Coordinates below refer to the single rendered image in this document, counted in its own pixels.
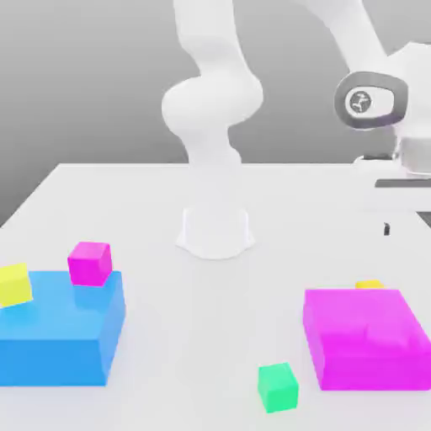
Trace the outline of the large blue box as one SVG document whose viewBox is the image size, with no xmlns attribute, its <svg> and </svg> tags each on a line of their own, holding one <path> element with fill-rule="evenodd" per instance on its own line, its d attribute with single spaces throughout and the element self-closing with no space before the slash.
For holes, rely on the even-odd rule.
<svg viewBox="0 0 431 431">
<path fill-rule="evenodd" d="M 33 300 L 0 310 L 0 386 L 104 386 L 125 321 L 122 274 L 75 286 L 32 271 Z"/>
</svg>

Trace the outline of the small green cube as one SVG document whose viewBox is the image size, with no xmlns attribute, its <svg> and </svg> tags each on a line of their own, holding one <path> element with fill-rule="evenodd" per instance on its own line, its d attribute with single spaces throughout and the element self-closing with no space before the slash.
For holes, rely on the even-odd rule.
<svg viewBox="0 0 431 431">
<path fill-rule="evenodd" d="M 266 413 L 296 408 L 299 384 L 290 365 L 284 362 L 259 367 L 258 394 Z"/>
</svg>

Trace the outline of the large magenta box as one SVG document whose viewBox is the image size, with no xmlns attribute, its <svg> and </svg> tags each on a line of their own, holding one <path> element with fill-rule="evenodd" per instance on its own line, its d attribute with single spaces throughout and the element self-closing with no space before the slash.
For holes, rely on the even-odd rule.
<svg viewBox="0 0 431 431">
<path fill-rule="evenodd" d="M 321 390 L 431 390 L 431 339 L 399 290 L 306 290 L 302 321 Z"/>
</svg>

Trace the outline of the small magenta cube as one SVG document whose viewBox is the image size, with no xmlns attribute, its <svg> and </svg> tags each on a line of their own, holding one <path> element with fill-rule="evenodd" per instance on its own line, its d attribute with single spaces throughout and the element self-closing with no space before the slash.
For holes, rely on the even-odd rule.
<svg viewBox="0 0 431 431">
<path fill-rule="evenodd" d="M 67 258 L 73 285 L 102 287 L 113 270 L 107 242 L 79 242 Z"/>
</svg>

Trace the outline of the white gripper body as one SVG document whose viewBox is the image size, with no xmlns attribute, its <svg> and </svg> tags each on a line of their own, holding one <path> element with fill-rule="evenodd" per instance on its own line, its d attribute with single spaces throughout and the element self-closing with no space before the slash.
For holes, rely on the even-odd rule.
<svg viewBox="0 0 431 431">
<path fill-rule="evenodd" d="M 363 210 L 431 211 L 431 174 L 415 174 L 398 160 L 357 158 L 354 202 Z"/>
</svg>

